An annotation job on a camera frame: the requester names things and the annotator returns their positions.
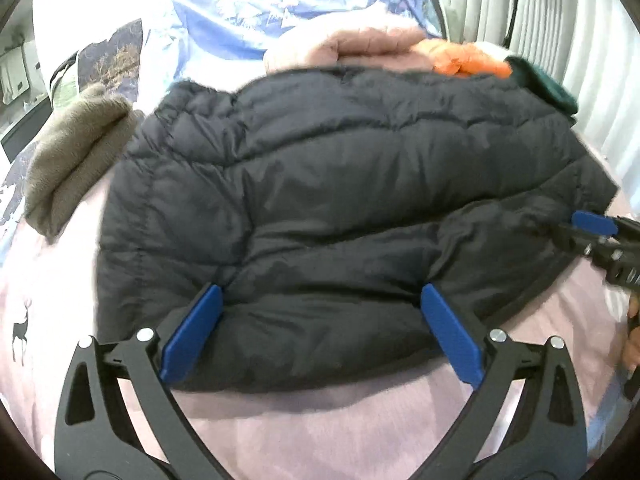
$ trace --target dark green cloth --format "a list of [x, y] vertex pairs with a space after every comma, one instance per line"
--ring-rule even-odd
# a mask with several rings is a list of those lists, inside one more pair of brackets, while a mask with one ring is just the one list
[[574, 115], [578, 113], [578, 101], [557, 81], [551, 78], [539, 66], [519, 56], [504, 59], [511, 66], [511, 77], [523, 88], [540, 97], [569, 117], [575, 124]]

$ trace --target silver screw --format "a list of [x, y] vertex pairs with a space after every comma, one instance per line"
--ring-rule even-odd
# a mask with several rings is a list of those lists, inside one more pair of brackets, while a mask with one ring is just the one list
[[86, 335], [84, 337], [82, 337], [80, 339], [80, 341], [78, 341], [78, 346], [80, 348], [89, 348], [89, 346], [91, 346], [91, 344], [94, 342], [94, 340], [91, 338], [90, 335]]
[[559, 335], [555, 335], [551, 338], [551, 346], [556, 348], [557, 350], [561, 350], [564, 348], [564, 339], [562, 339]]
[[136, 339], [141, 342], [151, 341], [154, 338], [154, 330], [152, 328], [141, 328], [136, 334]]
[[496, 343], [504, 343], [505, 341], [507, 341], [507, 335], [504, 332], [504, 330], [501, 330], [499, 328], [494, 328], [493, 330], [491, 330], [491, 332], [489, 332], [489, 337], [491, 338], [491, 341], [494, 341]]

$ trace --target brown garment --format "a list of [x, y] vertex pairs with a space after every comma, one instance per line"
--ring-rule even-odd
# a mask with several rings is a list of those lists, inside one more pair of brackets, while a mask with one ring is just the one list
[[43, 131], [24, 184], [25, 217], [52, 241], [84, 194], [116, 162], [142, 113], [103, 85], [85, 89]]

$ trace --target orange cloth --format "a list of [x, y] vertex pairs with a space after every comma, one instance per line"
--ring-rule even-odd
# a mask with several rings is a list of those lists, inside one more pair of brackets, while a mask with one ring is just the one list
[[500, 78], [511, 75], [511, 67], [508, 63], [489, 56], [471, 43], [423, 40], [411, 49], [428, 56], [433, 63], [433, 71], [439, 74], [467, 76], [491, 73]]

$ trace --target quilted fabric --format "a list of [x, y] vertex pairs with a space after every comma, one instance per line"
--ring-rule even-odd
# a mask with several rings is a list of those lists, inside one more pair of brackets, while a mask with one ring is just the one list
[[438, 353], [425, 283], [501, 323], [571, 261], [547, 227], [615, 191], [567, 119], [509, 80], [336, 67], [236, 94], [183, 82], [116, 165], [97, 336], [157, 326], [211, 281], [225, 311], [179, 388], [406, 367]]

